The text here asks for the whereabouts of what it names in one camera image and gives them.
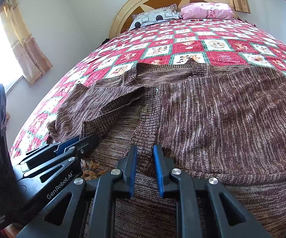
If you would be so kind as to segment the brown knitted sun sweater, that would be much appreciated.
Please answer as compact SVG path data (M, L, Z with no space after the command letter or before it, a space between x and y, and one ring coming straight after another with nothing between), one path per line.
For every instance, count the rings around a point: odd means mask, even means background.
M286 78L273 68L139 63L77 84L47 125L48 143L97 134L111 168L138 148L135 196L117 201L116 237L175 237L176 207L159 197L153 147L193 177L218 178L273 237L286 235Z

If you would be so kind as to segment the yellow side window curtain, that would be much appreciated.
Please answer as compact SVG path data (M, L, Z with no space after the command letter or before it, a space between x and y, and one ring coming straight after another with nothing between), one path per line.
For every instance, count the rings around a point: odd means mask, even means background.
M0 18L11 49L26 82L32 86L52 68L52 63L39 48L28 30L17 0L4 0Z

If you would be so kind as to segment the black item beside bed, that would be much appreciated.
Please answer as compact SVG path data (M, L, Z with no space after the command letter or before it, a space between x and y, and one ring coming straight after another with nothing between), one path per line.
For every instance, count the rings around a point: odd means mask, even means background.
M109 41L110 41L110 39L109 39L109 38L106 38L106 39L100 44L99 47L103 46L104 44L106 44L106 43L109 42Z

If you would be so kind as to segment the red checkered teddy bedspread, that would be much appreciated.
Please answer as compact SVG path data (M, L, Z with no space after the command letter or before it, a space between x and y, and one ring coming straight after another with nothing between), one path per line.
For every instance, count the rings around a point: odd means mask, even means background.
M193 59L214 66L271 67L286 77L286 44L238 19L171 20L125 31L101 45L70 69L40 101L19 131L11 158L45 144L47 123L76 84L123 74L139 62L184 64Z

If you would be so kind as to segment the grey patterned pillow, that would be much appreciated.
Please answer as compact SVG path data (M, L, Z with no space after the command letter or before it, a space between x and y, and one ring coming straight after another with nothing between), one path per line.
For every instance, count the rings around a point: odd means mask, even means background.
M133 22L131 23L129 30L140 29L167 20L179 19L179 14L177 13L177 5L172 4L167 7L132 15L132 18Z

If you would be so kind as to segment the cream arched wooden headboard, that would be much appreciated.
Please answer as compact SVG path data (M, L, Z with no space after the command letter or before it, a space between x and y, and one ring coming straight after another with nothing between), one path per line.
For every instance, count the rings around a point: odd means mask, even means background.
M148 12L169 5L177 5L177 10L189 3L194 2L210 2L210 3L227 3L230 4L230 0L128 0L118 11L112 23L109 38L113 39L120 33L129 29L133 22L132 15L139 14L141 12Z

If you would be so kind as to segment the pink pillow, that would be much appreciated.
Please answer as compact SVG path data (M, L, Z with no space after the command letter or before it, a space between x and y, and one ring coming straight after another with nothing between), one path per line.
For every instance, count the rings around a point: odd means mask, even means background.
M188 19L232 19L233 10L225 3L190 3L181 8L181 17Z

